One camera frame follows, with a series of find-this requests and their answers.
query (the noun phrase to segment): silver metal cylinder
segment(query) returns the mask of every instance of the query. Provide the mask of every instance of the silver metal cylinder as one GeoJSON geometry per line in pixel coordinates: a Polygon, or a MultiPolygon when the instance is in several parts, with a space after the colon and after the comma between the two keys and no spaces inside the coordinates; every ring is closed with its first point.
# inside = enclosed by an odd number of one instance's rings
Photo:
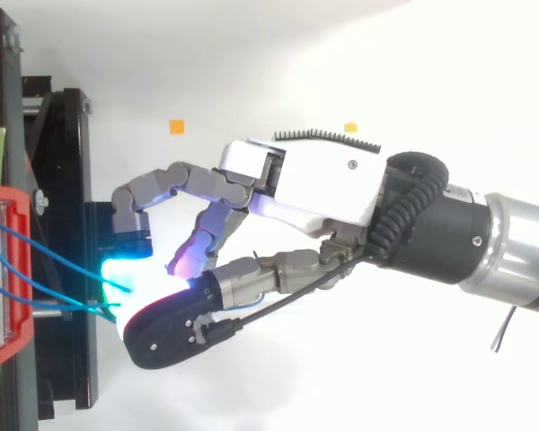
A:
{"type": "Polygon", "coordinates": [[[41,104],[41,97],[24,97],[22,99],[22,112],[24,115],[38,115],[41,104]]]}
{"type": "Polygon", "coordinates": [[[43,319],[45,317],[62,317],[62,312],[60,310],[34,310],[32,312],[32,317],[34,319],[43,319]]]}
{"type": "Polygon", "coordinates": [[[491,235],[477,269],[459,286],[539,311],[539,207],[497,193],[487,195],[491,235]]]}

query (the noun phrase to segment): red plastic bracket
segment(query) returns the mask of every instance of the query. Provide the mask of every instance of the red plastic bracket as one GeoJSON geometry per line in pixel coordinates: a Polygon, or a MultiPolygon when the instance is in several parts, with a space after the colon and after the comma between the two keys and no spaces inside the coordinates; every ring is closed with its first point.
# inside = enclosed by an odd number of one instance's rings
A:
{"type": "MultiPolygon", "coordinates": [[[[0,186],[0,201],[8,202],[6,225],[30,236],[30,197],[18,189],[0,186]]],[[[26,277],[31,277],[30,245],[13,235],[7,236],[7,258],[26,277]]],[[[32,288],[12,273],[8,274],[8,290],[22,298],[31,300],[32,288]]],[[[10,333],[0,347],[0,364],[18,353],[34,336],[34,320],[29,305],[4,299],[10,308],[10,333]]]]}

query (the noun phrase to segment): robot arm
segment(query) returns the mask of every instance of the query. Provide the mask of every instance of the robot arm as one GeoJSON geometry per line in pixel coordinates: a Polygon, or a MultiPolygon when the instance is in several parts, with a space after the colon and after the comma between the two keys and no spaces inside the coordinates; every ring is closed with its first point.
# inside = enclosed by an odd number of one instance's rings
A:
{"type": "Polygon", "coordinates": [[[539,207],[448,185],[445,165],[432,156],[386,161],[379,153],[340,135],[283,133],[275,142],[227,145],[218,169],[174,163],[116,189],[114,233],[130,250],[145,244],[146,253],[146,208],[178,191],[211,201],[168,265],[190,289],[148,305],[125,328],[132,360],[160,368],[195,356],[315,288],[332,288],[360,261],[539,311],[539,207]],[[330,237],[319,251],[216,268],[218,251],[248,213],[330,237]],[[268,292],[290,295],[243,319],[212,318],[268,292]]]}

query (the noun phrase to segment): black cable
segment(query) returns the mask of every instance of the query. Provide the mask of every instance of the black cable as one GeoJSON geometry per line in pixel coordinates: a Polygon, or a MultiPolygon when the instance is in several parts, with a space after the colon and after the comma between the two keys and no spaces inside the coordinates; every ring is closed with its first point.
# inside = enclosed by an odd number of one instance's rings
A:
{"type": "Polygon", "coordinates": [[[503,342],[503,337],[505,337],[505,332],[507,331],[507,328],[509,326],[509,323],[511,322],[511,318],[513,317],[513,314],[515,313],[515,310],[517,309],[516,306],[511,307],[509,310],[507,317],[503,321],[503,324],[501,325],[501,328],[499,328],[499,332],[497,333],[497,336],[495,336],[495,339],[493,340],[493,343],[491,344],[491,350],[493,350],[495,353],[499,353],[499,349],[501,348],[501,343],[503,342]]]}
{"type": "Polygon", "coordinates": [[[420,177],[419,182],[397,198],[382,213],[368,235],[366,252],[377,263],[388,264],[399,247],[405,231],[447,186],[449,171],[432,155],[401,153],[387,159],[387,166],[420,177]]]}
{"type": "Polygon", "coordinates": [[[332,278],[338,276],[339,274],[347,271],[350,268],[355,267],[359,262],[364,261],[363,256],[359,256],[357,258],[354,258],[352,260],[349,260],[348,262],[342,264],[341,266],[337,267],[336,269],[331,270],[330,272],[326,273],[323,277],[319,277],[314,282],[310,283],[306,287],[303,287],[302,289],[298,290],[297,292],[291,294],[290,296],[281,299],[277,301],[276,303],[273,303],[272,305],[268,305],[265,308],[262,308],[261,310],[257,312],[253,312],[249,316],[244,317],[241,319],[240,324],[241,326],[245,326],[249,323],[252,323],[253,321],[257,321],[258,319],[261,319],[264,316],[267,316],[271,312],[275,312],[279,310],[280,308],[285,307],[289,303],[293,303],[295,300],[301,298],[304,295],[309,294],[310,292],[313,292],[316,288],[323,285],[324,283],[327,283],[332,278]]]}

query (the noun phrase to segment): screw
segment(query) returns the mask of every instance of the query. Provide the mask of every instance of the screw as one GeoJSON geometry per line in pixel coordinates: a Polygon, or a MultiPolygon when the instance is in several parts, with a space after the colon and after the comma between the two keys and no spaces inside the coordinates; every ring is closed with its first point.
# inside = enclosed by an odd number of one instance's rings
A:
{"type": "Polygon", "coordinates": [[[86,115],[92,115],[92,101],[87,97],[82,100],[82,111],[86,115]]]}
{"type": "Polygon", "coordinates": [[[44,209],[50,205],[48,198],[44,196],[44,192],[40,189],[34,192],[34,209],[39,216],[44,214],[44,209]]]}
{"type": "Polygon", "coordinates": [[[4,34],[4,45],[14,54],[24,52],[22,46],[20,45],[20,34],[18,33],[18,27],[16,25],[6,27],[6,32],[4,34]]]}

